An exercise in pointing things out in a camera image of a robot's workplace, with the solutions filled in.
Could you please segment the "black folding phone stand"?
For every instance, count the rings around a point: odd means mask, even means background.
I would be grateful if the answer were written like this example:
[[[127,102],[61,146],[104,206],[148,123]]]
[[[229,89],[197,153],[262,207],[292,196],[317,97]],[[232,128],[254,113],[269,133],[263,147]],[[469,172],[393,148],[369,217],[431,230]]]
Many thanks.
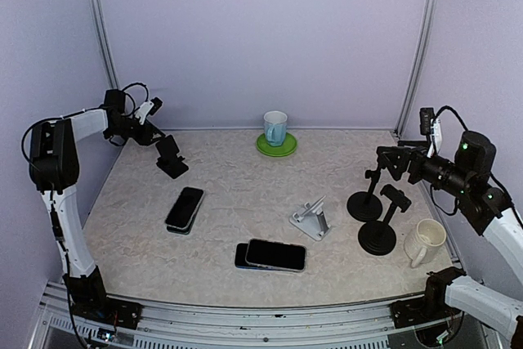
[[[177,179],[189,170],[189,167],[184,163],[185,158],[179,156],[180,150],[172,135],[158,141],[155,147],[159,152],[157,167],[172,179]]]

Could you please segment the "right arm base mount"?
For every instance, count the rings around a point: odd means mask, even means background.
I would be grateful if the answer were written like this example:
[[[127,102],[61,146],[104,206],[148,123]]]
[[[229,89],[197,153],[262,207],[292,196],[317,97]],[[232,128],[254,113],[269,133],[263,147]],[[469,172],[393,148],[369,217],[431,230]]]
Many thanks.
[[[421,297],[399,300],[390,305],[395,328],[402,329],[457,315],[460,310],[445,303],[445,294],[453,280],[465,274],[463,269],[453,266],[429,272]]]

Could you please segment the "white folding phone stand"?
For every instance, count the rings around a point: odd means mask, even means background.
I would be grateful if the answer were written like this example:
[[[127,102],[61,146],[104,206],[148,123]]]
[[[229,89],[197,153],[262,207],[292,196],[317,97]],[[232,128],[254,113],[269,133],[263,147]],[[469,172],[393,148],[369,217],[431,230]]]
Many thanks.
[[[325,195],[314,203],[304,203],[289,218],[289,222],[315,241],[321,241],[330,231],[324,215]]]

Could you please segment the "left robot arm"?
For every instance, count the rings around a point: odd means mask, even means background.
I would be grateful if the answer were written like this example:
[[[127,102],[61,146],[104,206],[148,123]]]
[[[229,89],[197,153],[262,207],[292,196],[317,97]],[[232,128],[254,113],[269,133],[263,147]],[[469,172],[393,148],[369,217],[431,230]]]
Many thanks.
[[[127,96],[126,90],[108,90],[99,107],[39,120],[22,136],[21,151],[29,164],[30,179],[46,205],[63,270],[70,279],[85,280],[96,270],[78,213],[77,143],[101,134],[108,141],[117,136],[149,146],[165,137],[149,121],[163,102],[158,97],[147,98],[127,114]]]

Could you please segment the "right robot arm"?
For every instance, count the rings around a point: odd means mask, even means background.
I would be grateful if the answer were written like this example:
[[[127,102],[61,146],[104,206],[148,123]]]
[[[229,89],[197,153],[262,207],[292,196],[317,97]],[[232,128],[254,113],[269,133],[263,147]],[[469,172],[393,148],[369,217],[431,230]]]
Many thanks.
[[[479,132],[465,131],[454,160],[429,146],[379,146],[378,166],[396,181],[404,173],[415,184],[426,181],[452,195],[469,225],[501,254],[517,278],[522,277],[522,220],[508,191],[494,179],[495,146]],[[522,303],[475,281],[456,267],[430,273],[417,314],[434,320],[456,309],[471,315],[505,337],[512,348],[522,346]]]

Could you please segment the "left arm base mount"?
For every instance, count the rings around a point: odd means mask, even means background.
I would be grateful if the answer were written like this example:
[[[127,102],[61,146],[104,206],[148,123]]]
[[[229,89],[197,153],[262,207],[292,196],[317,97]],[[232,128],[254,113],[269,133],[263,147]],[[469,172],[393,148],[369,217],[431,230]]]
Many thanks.
[[[78,278],[64,275],[64,280],[72,299],[73,315],[116,328],[137,328],[143,306],[138,302],[110,297],[97,268],[89,276]]]

